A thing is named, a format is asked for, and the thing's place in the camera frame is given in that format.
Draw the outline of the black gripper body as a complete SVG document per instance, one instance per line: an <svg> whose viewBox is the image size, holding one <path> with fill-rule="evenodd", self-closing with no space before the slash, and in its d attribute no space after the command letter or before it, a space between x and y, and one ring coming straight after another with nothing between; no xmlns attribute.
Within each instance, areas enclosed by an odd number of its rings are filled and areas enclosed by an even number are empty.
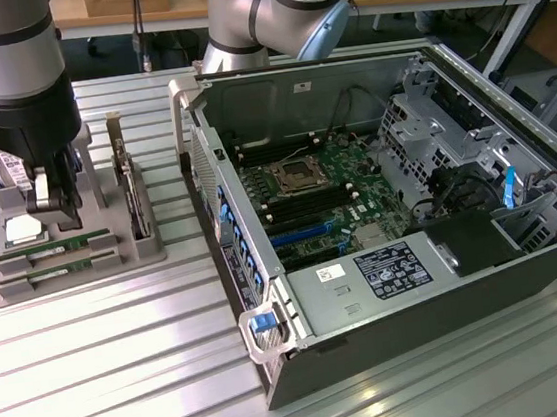
<svg viewBox="0 0 557 417"><path fill-rule="evenodd" d="M81 124L72 82L62 74L42 93L0 102L0 150L33 168L47 168L78 135Z"/></svg>

